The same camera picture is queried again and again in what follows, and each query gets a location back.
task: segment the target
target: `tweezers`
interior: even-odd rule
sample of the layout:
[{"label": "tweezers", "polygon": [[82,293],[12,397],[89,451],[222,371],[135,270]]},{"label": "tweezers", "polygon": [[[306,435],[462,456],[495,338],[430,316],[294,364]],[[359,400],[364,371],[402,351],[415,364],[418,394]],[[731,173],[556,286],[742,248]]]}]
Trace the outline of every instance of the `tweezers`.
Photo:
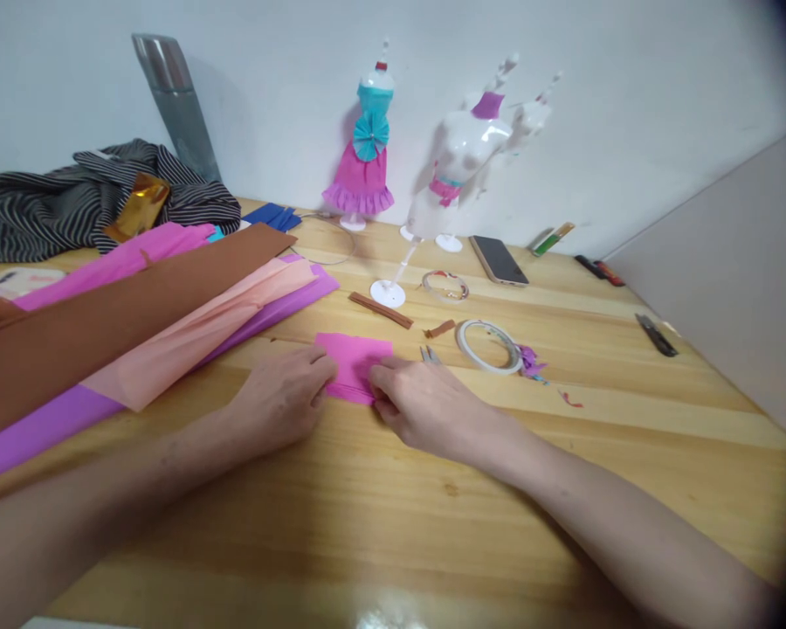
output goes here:
[{"label": "tweezers", "polygon": [[442,364],[443,362],[439,360],[439,356],[437,356],[437,352],[431,349],[431,345],[425,345],[425,347],[420,347],[419,351],[422,353],[422,360],[424,363],[434,363],[434,364]]},{"label": "tweezers", "polygon": [[656,349],[661,354],[668,358],[672,358],[679,354],[670,342],[666,340],[666,337],[661,334],[661,331],[658,329],[658,326],[652,322],[652,319],[645,314],[637,313],[635,313],[635,318],[638,320],[640,327],[644,329],[646,335],[649,336],[649,340],[652,341],[652,344],[655,345]]}]

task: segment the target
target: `hand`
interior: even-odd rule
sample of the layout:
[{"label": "hand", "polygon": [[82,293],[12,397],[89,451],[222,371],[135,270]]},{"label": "hand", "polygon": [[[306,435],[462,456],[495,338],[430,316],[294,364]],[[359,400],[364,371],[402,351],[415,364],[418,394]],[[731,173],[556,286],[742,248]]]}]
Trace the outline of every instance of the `hand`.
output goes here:
[{"label": "hand", "polygon": [[369,381],[384,422],[417,450],[482,468],[507,439],[527,434],[444,365],[392,356],[370,369]]},{"label": "hand", "polygon": [[337,363],[313,345],[257,364],[212,431],[226,431],[243,458],[268,454],[308,437],[321,418],[324,387]]}]

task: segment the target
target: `striped cloth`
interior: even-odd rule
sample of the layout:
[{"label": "striped cloth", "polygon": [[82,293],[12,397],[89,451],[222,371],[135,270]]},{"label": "striped cloth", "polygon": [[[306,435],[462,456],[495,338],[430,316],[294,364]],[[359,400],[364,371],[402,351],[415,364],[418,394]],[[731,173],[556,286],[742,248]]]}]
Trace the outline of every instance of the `striped cloth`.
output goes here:
[{"label": "striped cloth", "polygon": [[46,175],[0,174],[0,262],[40,262],[82,247],[111,251],[119,243],[102,228],[120,215],[138,172],[172,184],[155,225],[238,229],[241,206],[224,184],[207,182],[161,144],[138,138],[73,159],[76,165]]}]

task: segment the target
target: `mannequin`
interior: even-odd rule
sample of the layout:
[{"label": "mannequin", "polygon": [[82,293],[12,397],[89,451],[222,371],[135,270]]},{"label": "mannequin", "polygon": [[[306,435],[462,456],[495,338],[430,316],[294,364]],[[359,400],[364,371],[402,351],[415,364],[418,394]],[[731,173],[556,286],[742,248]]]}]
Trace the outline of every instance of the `mannequin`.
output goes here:
[{"label": "mannequin", "polygon": [[[514,162],[515,158],[521,154],[521,151],[529,144],[530,140],[544,129],[544,124],[553,111],[548,104],[548,100],[553,87],[561,77],[561,73],[556,74],[547,89],[540,93],[535,100],[513,106],[515,108],[512,125],[513,134],[509,137],[499,154],[484,164],[483,168],[472,179],[472,195],[474,199],[469,203],[470,208],[486,192],[489,176],[493,169],[499,169],[502,166],[506,167]],[[451,234],[440,234],[435,238],[434,242],[437,243],[440,249],[449,253],[457,253],[463,249],[462,243],[457,239],[454,232]]]},{"label": "mannequin", "polygon": [[495,78],[486,86],[476,104],[445,116],[440,127],[442,138],[434,176],[414,197],[408,221],[402,234],[412,234],[410,250],[401,262],[393,281],[379,280],[370,287],[373,299],[388,308],[405,302],[404,290],[398,285],[410,256],[420,242],[436,238],[448,227],[459,206],[460,191],[513,134],[512,128],[500,119],[502,88],[507,75],[518,65],[516,52],[498,68]]},{"label": "mannequin", "polygon": [[352,141],[341,156],[334,182],[323,191],[327,204],[343,211],[341,225],[352,232],[367,226],[362,215],[375,216],[393,204],[387,188],[387,140],[390,127],[387,110],[396,83],[387,72],[387,49],[376,67],[361,77],[358,100],[362,115],[355,123]]}]

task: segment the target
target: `phone screen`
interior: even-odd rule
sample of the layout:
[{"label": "phone screen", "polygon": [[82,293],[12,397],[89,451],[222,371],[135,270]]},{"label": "phone screen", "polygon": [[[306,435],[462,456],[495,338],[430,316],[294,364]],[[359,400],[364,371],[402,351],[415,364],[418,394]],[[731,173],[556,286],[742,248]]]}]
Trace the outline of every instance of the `phone screen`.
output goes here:
[{"label": "phone screen", "polygon": [[513,254],[500,240],[484,236],[472,236],[472,240],[477,244],[483,260],[496,279],[516,284],[529,284],[524,273],[516,264]]}]

